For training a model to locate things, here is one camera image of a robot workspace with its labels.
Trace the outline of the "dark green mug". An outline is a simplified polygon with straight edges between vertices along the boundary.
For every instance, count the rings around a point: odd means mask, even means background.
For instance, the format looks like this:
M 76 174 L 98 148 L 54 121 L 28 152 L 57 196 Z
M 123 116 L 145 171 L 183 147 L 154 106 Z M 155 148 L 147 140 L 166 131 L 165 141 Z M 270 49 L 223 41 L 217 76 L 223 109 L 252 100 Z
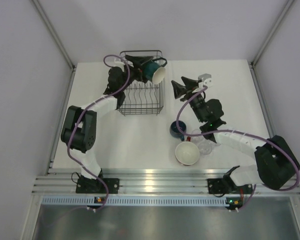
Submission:
M 151 59 L 142 65 L 142 73 L 147 81 L 152 82 L 154 85 L 160 84 L 166 75 L 166 65 L 168 61 L 166 58 L 158 57 Z

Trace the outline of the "wire dish rack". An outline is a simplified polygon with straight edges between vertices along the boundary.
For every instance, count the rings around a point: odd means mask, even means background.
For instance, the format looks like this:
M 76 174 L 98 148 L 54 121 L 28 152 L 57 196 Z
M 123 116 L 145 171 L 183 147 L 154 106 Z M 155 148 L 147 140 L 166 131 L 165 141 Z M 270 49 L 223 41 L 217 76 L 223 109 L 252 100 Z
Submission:
M 168 62 L 163 58 L 162 51 L 156 50 L 124 50 L 119 56 L 153 57 L 159 65 Z M 153 84 L 150 81 L 141 82 L 134 80 L 124 91 L 125 100 L 118 111 L 124 115 L 158 115 L 165 102 L 165 82 Z

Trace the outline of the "red cup white inside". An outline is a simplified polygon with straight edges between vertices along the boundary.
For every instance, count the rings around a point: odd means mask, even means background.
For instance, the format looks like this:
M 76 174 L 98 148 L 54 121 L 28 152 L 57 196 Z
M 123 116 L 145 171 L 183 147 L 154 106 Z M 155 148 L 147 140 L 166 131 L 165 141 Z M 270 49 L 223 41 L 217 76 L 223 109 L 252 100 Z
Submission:
M 174 151 L 176 160 L 184 166 L 192 166 L 200 159 L 199 148 L 191 141 L 179 143 Z

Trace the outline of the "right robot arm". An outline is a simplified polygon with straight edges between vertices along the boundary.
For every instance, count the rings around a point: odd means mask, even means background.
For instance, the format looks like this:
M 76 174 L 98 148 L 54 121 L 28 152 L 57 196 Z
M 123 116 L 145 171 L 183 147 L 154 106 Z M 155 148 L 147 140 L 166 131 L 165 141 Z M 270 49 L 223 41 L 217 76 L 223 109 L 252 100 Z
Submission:
M 221 102 L 215 98 L 206 100 L 205 91 L 212 86 L 210 74 L 203 74 L 197 80 L 183 76 L 181 80 L 182 83 L 171 81 L 174 98 L 183 102 L 182 110 L 190 106 L 202 124 L 198 135 L 253 160 L 253 164 L 234 166 L 223 175 L 226 191 L 235 193 L 244 185 L 262 184 L 271 190 L 286 192 L 299 185 L 300 163 L 282 136 L 263 138 L 229 127 L 222 120 Z

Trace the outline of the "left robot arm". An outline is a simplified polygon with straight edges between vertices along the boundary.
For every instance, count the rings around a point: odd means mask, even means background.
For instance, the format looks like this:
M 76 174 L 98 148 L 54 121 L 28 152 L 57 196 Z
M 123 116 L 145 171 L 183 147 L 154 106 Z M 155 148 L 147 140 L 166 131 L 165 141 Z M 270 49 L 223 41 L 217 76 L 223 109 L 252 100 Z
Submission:
M 101 97 L 86 106 L 72 105 L 67 109 L 60 138 L 66 144 L 68 157 L 81 168 L 77 193 L 110 192 L 94 149 L 98 119 L 122 106 L 124 91 L 133 81 L 147 80 L 144 68 L 152 59 L 151 56 L 121 57 L 109 68 L 107 86 Z

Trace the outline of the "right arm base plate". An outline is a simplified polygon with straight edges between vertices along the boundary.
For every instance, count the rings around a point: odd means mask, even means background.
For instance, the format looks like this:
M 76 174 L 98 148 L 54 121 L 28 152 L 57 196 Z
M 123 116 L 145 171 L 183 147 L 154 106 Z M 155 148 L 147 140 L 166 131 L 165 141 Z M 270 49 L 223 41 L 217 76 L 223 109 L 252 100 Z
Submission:
M 215 197 L 220 198 L 229 193 L 229 188 L 222 178 L 208 178 L 207 187 L 209 194 L 214 195 Z

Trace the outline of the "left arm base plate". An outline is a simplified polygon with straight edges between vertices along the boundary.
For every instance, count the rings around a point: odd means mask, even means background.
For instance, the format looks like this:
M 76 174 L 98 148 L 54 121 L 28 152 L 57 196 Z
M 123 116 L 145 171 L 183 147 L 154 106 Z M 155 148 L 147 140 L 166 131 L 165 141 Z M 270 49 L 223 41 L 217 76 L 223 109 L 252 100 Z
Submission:
M 119 178 L 103 178 L 102 179 L 108 188 L 109 194 L 117 194 L 120 187 Z M 80 176 L 77 180 L 76 190 L 77 194 L 106 194 L 106 187 L 97 179 L 90 179 Z

